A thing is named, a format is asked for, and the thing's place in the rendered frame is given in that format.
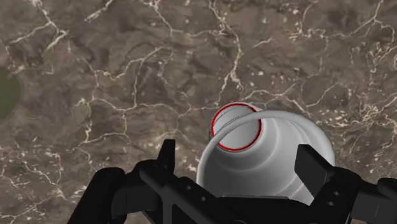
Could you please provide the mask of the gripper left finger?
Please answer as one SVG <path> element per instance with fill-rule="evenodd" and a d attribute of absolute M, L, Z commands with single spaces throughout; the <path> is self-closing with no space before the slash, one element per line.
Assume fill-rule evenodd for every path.
<path fill-rule="evenodd" d="M 175 147 L 166 139 L 156 159 L 138 162 L 130 173 L 97 171 L 67 224 L 125 224 L 132 213 L 143 213 L 151 224 L 230 224 L 226 205 L 190 178 L 174 175 Z"/>

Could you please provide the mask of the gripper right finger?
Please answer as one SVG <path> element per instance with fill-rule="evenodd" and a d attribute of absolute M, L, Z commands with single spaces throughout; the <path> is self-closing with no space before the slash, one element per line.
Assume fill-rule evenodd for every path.
<path fill-rule="evenodd" d="M 314 197 L 304 224 L 397 224 L 397 179 L 369 183 L 331 165 L 308 144 L 298 145 L 295 173 Z"/>

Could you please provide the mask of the dark green round object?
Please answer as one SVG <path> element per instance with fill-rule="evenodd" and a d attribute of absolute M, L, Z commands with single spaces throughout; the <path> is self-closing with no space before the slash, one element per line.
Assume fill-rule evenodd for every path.
<path fill-rule="evenodd" d="M 23 88 L 17 75 L 0 67 L 0 123 L 11 115 L 18 106 Z"/>

